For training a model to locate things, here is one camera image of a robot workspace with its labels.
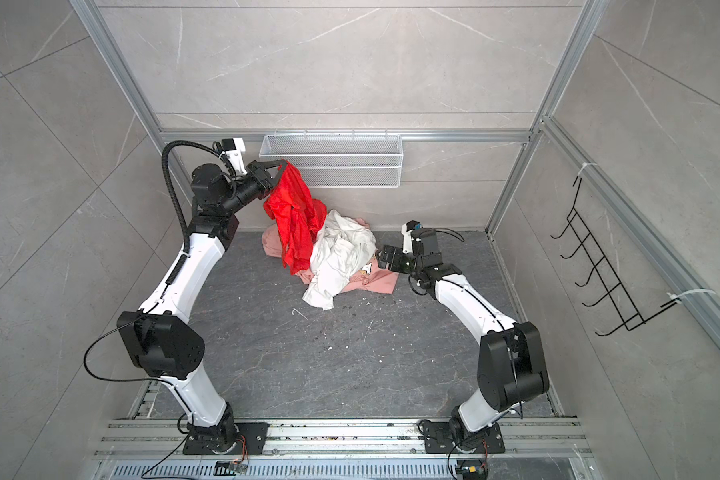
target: cable tie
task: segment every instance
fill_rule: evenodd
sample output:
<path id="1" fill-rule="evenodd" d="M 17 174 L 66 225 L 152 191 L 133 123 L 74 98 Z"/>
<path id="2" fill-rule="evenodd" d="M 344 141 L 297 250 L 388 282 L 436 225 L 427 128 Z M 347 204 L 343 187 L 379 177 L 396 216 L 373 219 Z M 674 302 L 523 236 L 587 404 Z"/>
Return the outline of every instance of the cable tie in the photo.
<path id="1" fill-rule="evenodd" d="M 581 177 L 581 172 L 584 171 L 585 168 L 589 167 L 590 165 L 597 165 L 597 164 L 589 164 L 587 162 L 584 162 L 581 164 L 581 168 L 579 168 L 579 173 L 576 174 L 577 177 Z"/>
<path id="2" fill-rule="evenodd" d="M 682 296 L 691 295 L 693 293 L 710 293 L 712 295 L 717 295 L 717 292 L 715 292 L 714 290 L 710 290 L 708 288 L 692 288 L 691 290 L 686 290 L 685 292 L 678 293 L 676 295 L 674 293 L 669 293 L 669 292 L 667 292 L 666 294 L 669 295 L 672 300 L 676 300 Z"/>

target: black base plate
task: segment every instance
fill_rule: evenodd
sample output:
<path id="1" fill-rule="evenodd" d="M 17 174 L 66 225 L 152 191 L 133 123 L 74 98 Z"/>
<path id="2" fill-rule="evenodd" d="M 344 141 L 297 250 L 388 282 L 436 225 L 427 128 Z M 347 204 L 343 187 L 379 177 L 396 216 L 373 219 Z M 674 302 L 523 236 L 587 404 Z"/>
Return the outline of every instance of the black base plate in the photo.
<path id="1" fill-rule="evenodd" d="M 424 440 L 424 450 L 427 453 L 449 453 L 454 447 L 451 438 L 451 429 L 448 422 L 425 422 L 422 424 L 422 431 L 425 436 L 432 437 Z M 504 436 L 501 435 L 501 427 L 494 424 L 481 438 L 477 439 L 479 447 L 477 453 L 483 453 L 482 440 L 488 446 L 488 453 L 504 453 Z"/>
<path id="2" fill-rule="evenodd" d="M 264 443 L 266 442 L 266 433 L 269 429 L 269 423 L 248 423 L 240 422 L 236 424 L 240 432 L 238 437 L 246 437 L 246 448 L 248 455 L 261 455 L 264 452 Z M 214 451 L 208 448 L 204 442 L 189 437 L 184 443 L 182 450 L 184 455 L 215 455 Z M 242 453 L 242 442 L 238 442 L 235 447 L 226 455 L 240 455 Z"/>

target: wire basket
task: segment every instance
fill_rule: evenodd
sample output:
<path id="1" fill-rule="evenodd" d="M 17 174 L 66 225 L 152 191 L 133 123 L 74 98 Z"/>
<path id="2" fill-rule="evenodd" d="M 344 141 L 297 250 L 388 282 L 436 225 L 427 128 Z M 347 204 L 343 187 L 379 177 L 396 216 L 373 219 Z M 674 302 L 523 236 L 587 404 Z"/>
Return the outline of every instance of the wire basket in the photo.
<path id="1" fill-rule="evenodd" d="M 403 142 L 397 134 L 274 134 L 262 160 L 288 160 L 309 187 L 399 187 Z"/>

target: dark gray floor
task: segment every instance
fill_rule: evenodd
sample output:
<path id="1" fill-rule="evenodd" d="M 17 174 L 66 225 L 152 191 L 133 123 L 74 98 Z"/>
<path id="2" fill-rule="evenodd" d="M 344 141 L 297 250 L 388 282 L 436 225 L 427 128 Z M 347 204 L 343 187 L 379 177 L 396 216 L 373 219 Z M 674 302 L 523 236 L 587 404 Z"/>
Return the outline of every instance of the dark gray floor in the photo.
<path id="1" fill-rule="evenodd" d="M 444 261 L 462 269 L 497 308 L 514 316 L 482 232 L 462 244 L 440 235 Z M 376 233 L 378 245 L 402 243 Z M 478 344 L 430 296 L 400 276 L 391 295 L 353 291 L 323 311 L 301 300 L 306 289 L 264 254 L 260 233 L 238 233 L 197 297 L 192 328 L 206 341 L 205 366 L 237 418 L 450 416 L 477 388 Z M 526 416 L 550 416 L 546 398 Z M 152 417 L 178 418 L 161 389 Z"/>

